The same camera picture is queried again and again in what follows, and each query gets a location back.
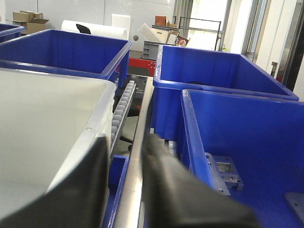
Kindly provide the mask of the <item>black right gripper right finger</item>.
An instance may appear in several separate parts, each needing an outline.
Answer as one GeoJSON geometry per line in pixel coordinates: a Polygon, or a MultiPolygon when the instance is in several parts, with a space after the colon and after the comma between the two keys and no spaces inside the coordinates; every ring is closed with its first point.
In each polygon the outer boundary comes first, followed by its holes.
{"type": "Polygon", "coordinates": [[[142,144],[143,198],[150,228],[258,228],[253,211],[214,191],[173,157],[156,134],[142,144]]]}

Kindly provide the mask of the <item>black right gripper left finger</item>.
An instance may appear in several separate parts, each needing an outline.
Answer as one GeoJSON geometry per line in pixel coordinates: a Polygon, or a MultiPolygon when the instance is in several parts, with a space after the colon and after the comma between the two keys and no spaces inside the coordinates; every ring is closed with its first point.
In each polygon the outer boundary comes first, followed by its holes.
{"type": "Polygon", "coordinates": [[[107,204],[108,147],[98,137],[55,188],[1,219],[2,228],[99,228],[107,204]]]}

